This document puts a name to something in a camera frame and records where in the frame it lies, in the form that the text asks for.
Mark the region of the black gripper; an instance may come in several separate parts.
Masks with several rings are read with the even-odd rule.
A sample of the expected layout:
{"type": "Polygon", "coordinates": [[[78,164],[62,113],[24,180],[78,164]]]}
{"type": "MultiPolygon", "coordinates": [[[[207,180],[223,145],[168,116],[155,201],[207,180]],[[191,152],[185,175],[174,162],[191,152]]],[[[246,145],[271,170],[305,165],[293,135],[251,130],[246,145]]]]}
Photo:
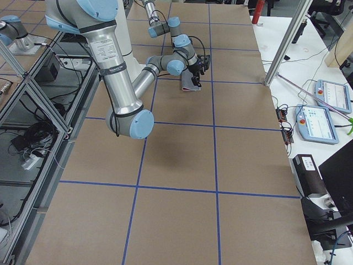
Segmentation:
{"type": "Polygon", "coordinates": [[[188,70],[192,74],[191,81],[193,85],[202,87],[200,75],[204,75],[204,62],[201,57],[197,57],[196,62],[188,66],[188,70]]]}

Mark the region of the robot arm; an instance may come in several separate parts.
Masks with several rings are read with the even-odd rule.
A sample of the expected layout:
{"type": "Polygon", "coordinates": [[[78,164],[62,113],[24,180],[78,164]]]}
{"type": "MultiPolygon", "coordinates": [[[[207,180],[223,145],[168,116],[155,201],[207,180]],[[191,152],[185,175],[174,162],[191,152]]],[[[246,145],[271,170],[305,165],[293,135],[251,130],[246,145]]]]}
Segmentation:
{"type": "Polygon", "coordinates": [[[152,131],[154,116],[140,100],[160,72],[179,76],[189,71],[193,85],[201,87],[200,76],[210,66],[210,56],[198,55],[190,37],[181,32],[178,17],[161,22],[154,1],[143,1],[148,16],[150,37],[170,33],[171,55],[152,56],[146,66],[131,79],[119,44],[128,33],[116,35],[119,1],[46,1],[49,27],[86,38],[108,92],[111,108],[107,113],[108,128],[117,136],[144,139],[152,131]]]}
{"type": "Polygon", "coordinates": [[[148,18],[148,33],[151,38],[170,34],[170,42],[172,47],[175,46],[175,41],[181,35],[181,26],[179,17],[171,17],[166,19],[164,14],[157,10],[153,0],[142,1],[142,5],[146,11],[148,18]]]}

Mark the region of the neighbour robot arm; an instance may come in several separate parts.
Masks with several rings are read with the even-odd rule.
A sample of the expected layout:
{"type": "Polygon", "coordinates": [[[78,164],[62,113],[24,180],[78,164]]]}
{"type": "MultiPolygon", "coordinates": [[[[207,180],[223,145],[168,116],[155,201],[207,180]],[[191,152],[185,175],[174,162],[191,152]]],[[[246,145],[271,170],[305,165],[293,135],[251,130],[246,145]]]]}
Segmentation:
{"type": "Polygon", "coordinates": [[[5,46],[16,43],[20,50],[26,51],[34,46],[32,38],[16,15],[1,17],[1,41],[5,46]]]}

